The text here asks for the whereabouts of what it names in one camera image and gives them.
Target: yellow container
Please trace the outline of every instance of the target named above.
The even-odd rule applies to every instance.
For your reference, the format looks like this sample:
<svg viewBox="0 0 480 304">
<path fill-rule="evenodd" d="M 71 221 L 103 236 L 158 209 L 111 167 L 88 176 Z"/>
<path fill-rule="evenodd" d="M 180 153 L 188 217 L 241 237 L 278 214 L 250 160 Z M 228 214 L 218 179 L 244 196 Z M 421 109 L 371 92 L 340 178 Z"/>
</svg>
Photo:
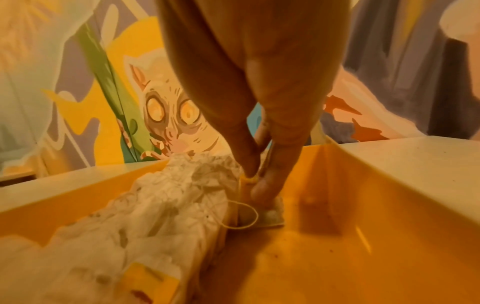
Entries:
<svg viewBox="0 0 480 304">
<path fill-rule="evenodd" d="M 0 236 L 45 244 L 164 166 L 2 212 Z M 305 147 L 282 195 L 285 227 L 229 232 L 201 302 L 480 303 L 480 143 Z"/>
</svg>

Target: lemur eye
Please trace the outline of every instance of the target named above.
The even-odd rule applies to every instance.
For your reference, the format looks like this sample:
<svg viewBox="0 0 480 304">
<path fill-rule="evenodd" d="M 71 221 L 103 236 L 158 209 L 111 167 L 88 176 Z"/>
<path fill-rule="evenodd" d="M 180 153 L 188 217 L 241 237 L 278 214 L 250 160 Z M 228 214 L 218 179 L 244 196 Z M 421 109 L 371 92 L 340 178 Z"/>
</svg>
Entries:
<svg viewBox="0 0 480 304">
<path fill-rule="evenodd" d="M 146 101 L 146 111 L 148 116 L 156 122 L 160 122 L 165 118 L 165 109 L 155 97 L 151 97 Z"/>
<path fill-rule="evenodd" d="M 187 125 L 196 122 L 200 117 L 200 110 L 197 106 L 187 99 L 180 104 L 180 119 Z"/>
</svg>

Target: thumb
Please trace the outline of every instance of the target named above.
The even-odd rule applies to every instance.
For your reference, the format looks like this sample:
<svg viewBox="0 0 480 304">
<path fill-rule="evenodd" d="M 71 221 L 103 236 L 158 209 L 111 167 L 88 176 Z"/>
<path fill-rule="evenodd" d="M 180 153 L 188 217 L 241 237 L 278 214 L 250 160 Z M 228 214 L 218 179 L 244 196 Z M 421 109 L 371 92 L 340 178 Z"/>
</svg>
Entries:
<svg viewBox="0 0 480 304">
<path fill-rule="evenodd" d="M 247 177 L 253 177 L 260 167 L 260 150 L 250 133 L 247 121 L 229 127 L 216 127 L 231 148 L 235 160 Z"/>
</svg>

